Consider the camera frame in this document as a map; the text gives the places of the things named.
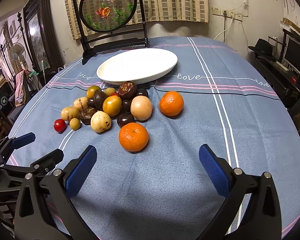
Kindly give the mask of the computer monitor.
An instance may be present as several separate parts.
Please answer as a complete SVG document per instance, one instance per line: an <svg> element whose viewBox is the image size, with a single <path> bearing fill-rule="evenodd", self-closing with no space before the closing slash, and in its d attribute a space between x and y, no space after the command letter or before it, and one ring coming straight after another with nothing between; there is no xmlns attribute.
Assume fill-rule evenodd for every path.
<svg viewBox="0 0 300 240"><path fill-rule="evenodd" d="M300 74L300 43L293 38L288 38L283 58Z"/></svg>

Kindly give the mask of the wall power strip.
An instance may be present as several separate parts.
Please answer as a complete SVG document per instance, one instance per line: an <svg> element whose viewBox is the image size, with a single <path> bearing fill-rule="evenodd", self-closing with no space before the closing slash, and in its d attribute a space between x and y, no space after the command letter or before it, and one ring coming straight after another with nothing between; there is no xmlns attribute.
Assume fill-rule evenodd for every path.
<svg viewBox="0 0 300 240"><path fill-rule="evenodd" d="M243 14L235 10L225 10L220 7L212 7L212 14L215 16L223 16L226 18L233 18L234 20L243 21Z"/></svg>

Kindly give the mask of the white oval plate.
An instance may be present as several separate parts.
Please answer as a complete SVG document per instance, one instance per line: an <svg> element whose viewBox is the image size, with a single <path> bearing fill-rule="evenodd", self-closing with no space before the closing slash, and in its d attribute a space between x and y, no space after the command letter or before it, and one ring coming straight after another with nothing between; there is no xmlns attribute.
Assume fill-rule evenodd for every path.
<svg viewBox="0 0 300 240"><path fill-rule="evenodd" d="M111 85L133 81L137 85L157 80L168 74L178 62L175 53L159 48L129 50L104 61L96 74Z"/></svg>

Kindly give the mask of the peeled pale water chestnut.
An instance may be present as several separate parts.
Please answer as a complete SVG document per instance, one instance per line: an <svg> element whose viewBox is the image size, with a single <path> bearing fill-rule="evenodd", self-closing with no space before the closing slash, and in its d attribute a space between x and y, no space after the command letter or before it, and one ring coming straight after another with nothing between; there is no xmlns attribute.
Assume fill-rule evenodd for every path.
<svg viewBox="0 0 300 240"><path fill-rule="evenodd" d="M65 107L61 111L61 119L64 121L70 121L73 118L79 119L79 116L79 110L73 106Z"/></svg>

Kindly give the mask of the small longan fruit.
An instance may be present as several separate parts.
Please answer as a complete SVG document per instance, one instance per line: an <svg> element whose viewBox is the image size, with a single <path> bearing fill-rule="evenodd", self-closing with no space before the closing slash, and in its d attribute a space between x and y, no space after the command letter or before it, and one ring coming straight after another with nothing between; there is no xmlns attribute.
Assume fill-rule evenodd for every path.
<svg viewBox="0 0 300 240"><path fill-rule="evenodd" d="M72 118L69 121L69 126L73 131L76 131L81 127L81 122L78 118Z"/></svg>
<svg viewBox="0 0 300 240"><path fill-rule="evenodd" d="M104 90L104 92L106 93L107 96L111 96L116 92L116 89L113 87L108 87Z"/></svg>

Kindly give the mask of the large tan round fruit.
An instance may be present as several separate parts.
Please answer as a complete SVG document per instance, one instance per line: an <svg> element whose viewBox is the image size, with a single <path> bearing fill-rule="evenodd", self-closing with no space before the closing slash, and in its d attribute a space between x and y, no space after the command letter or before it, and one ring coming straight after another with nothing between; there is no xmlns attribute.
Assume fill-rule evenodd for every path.
<svg viewBox="0 0 300 240"><path fill-rule="evenodd" d="M131 114L140 121L145 121L150 118L152 114L152 103L146 96L136 96L131 103Z"/></svg>

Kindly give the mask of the goldfish round screen ornament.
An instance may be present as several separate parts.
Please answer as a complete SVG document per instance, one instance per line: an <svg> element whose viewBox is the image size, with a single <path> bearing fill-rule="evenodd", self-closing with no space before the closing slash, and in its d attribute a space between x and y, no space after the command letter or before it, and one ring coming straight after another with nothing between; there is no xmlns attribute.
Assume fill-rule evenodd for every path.
<svg viewBox="0 0 300 240"><path fill-rule="evenodd" d="M82 64L100 53L150 46L143 0L72 0Z"/></svg>

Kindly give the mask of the orange yellow tomato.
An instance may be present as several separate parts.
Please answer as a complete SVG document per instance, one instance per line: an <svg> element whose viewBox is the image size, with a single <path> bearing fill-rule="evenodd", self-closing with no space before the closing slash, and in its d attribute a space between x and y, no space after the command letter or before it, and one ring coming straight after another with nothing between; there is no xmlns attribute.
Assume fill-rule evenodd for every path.
<svg viewBox="0 0 300 240"><path fill-rule="evenodd" d="M121 111L122 100L119 96L113 95L109 96L103 102L103 111L107 113L110 117L114 117Z"/></svg>

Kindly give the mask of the dark wooden framed mirror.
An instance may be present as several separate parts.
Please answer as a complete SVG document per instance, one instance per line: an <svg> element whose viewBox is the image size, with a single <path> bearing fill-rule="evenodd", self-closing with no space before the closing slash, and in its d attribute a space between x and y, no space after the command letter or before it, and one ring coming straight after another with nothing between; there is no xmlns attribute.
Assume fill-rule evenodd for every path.
<svg viewBox="0 0 300 240"><path fill-rule="evenodd" d="M44 86L63 67L50 0L29 0L23 7L23 17L33 67Z"/></svg>

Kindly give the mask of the dark glossy chestnut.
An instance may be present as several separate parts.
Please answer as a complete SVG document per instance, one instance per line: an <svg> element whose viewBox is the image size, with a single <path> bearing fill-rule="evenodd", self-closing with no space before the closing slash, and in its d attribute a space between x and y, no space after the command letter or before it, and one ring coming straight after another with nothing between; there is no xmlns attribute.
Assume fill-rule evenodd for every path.
<svg viewBox="0 0 300 240"><path fill-rule="evenodd" d="M121 113L117 117L117 124L122 128L128 123L135 122L134 116L130 113Z"/></svg>
<svg viewBox="0 0 300 240"><path fill-rule="evenodd" d="M131 103L132 103L131 100L122 101L122 109L124 110L125 113L130 113Z"/></svg>
<svg viewBox="0 0 300 240"><path fill-rule="evenodd" d="M101 111L103 109L103 103L107 97L107 94L102 90L94 91L94 104L97 110Z"/></svg>
<svg viewBox="0 0 300 240"><path fill-rule="evenodd" d="M94 108L95 108L94 98L89 98L89 99L87 100L87 106L88 106L88 107L94 107Z"/></svg>
<svg viewBox="0 0 300 240"><path fill-rule="evenodd" d="M146 96L146 97L148 97L148 92L147 92L147 90L144 89L144 88L138 88L138 89L136 90L135 96Z"/></svg>

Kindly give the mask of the standing electric fan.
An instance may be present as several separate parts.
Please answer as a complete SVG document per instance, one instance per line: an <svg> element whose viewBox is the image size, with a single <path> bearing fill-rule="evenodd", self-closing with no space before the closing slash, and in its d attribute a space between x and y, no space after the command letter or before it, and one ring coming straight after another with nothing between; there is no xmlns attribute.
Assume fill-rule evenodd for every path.
<svg viewBox="0 0 300 240"><path fill-rule="evenodd" d="M15 74L28 69L25 59L25 48L23 45L20 43L14 43L8 51L8 55Z"/></svg>

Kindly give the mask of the green yellow tomato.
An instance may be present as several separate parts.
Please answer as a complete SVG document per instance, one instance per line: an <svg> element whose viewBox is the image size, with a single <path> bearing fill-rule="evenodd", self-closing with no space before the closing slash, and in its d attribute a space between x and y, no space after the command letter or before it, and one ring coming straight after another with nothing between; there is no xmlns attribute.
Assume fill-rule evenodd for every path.
<svg viewBox="0 0 300 240"><path fill-rule="evenodd" d="M101 90L99 86L97 86L97 85L90 86L90 87L87 89L86 97L87 97L88 99L89 99L89 98L93 98L93 97L94 97L94 92L97 91L97 90Z"/></svg>

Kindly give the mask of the dark water chestnut top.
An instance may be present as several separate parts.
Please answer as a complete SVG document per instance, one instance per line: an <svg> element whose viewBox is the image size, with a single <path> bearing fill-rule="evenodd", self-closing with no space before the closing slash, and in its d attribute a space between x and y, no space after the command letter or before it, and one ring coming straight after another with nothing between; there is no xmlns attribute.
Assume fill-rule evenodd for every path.
<svg viewBox="0 0 300 240"><path fill-rule="evenodd" d="M126 81L118 88L118 94L122 100L129 100L135 95L136 90L137 85L133 81Z"/></svg>

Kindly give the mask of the yellow spotted pear fruit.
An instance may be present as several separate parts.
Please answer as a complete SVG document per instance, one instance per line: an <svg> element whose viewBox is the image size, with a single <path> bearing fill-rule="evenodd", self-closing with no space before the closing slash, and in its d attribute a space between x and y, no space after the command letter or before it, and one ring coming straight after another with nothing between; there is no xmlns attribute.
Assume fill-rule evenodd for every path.
<svg viewBox="0 0 300 240"><path fill-rule="evenodd" d="M103 112L96 112L90 120L90 126L94 132L103 133L111 128L111 118L110 116Z"/></svg>

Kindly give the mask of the beige checked curtain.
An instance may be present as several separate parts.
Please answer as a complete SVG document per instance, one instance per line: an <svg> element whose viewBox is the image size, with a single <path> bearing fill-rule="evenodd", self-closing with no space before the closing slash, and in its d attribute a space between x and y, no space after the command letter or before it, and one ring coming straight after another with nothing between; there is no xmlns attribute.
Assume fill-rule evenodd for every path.
<svg viewBox="0 0 300 240"><path fill-rule="evenodd" d="M72 38L80 39L72 0L64 0ZM143 0L147 22L189 21L209 23L209 0Z"/></svg>

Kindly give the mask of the small red cherry tomato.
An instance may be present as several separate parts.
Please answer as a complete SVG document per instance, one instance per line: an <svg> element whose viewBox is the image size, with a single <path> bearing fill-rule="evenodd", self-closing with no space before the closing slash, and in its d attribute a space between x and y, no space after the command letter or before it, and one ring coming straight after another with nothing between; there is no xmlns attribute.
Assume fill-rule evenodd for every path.
<svg viewBox="0 0 300 240"><path fill-rule="evenodd" d="M53 128L57 133L63 133L66 130L66 122L63 119L57 119L53 123Z"/></svg>

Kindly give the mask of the blue striped tablecloth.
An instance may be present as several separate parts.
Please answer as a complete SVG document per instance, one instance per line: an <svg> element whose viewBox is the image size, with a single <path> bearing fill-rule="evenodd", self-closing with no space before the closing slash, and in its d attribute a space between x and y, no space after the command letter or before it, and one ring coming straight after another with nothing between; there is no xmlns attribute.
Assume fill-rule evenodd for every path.
<svg viewBox="0 0 300 240"><path fill-rule="evenodd" d="M279 196L282 235L300 218L300 137L280 98L259 72L226 44L209 38L162 37L151 46L175 53L178 63L146 85L153 113L143 123L146 148L136 154L119 143L120 128L98 134L89 126L53 129L63 108L91 85L107 88L96 75L109 58L100 54L83 65L75 60L25 106L10 132L32 132L36 140L13 152L9 163L29 166L61 149L66 164L89 145L97 162L72 202L101 239L195 239L223 202L199 161L208 144L246 174L268 171ZM169 117L160 99L176 91L183 110Z"/></svg>

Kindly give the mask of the black hat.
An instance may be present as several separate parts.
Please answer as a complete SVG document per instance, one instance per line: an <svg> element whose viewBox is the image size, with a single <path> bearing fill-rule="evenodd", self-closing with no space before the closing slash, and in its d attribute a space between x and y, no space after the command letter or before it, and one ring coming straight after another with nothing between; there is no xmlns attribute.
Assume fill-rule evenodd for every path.
<svg viewBox="0 0 300 240"><path fill-rule="evenodd" d="M273 55L273 48L271 44L266 40L259 38L255 46L248 46L248 49L254 51L257 55L275 60L275 57Z"/></svg>

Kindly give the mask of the black desk shelf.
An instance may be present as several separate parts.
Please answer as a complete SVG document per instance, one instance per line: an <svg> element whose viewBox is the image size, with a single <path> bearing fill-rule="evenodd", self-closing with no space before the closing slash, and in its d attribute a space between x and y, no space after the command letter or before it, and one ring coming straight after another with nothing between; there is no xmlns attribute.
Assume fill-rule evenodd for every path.
<svg viewBox="0 0 300 240"><path fill-rule="evenodd" d="M255 68L269 83L285 107L291 109L300 100L300 74L283 58L288 38L293 38L300 43L299 34L284 29L283 40L282 42L278 42L281 46L279 57L275 57L273 52L275 60L257 55L254 51L253 53L254 62L257 63ZM270 43L270 41L274 40L274 38L268 37L267 41Z"/></svg>

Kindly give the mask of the mandarin orange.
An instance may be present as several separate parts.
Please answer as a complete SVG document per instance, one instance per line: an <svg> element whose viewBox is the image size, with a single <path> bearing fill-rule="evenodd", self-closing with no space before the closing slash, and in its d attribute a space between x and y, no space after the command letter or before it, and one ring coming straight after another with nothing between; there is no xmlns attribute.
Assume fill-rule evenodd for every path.
<svg viewBox="0 0 300 240"><path fill-rule="evenodd" d="M178 115L183 107L183 97L176 91L166 92L159 102L161 113L169 117Z"/></svg>
<svg viewBox="0 0 300 240"><path fill-rule="evenodd" d="M131 122L124 125L119 132L120 145L129 152L140 152L149 141L147 129L141 124Z"/></svg>

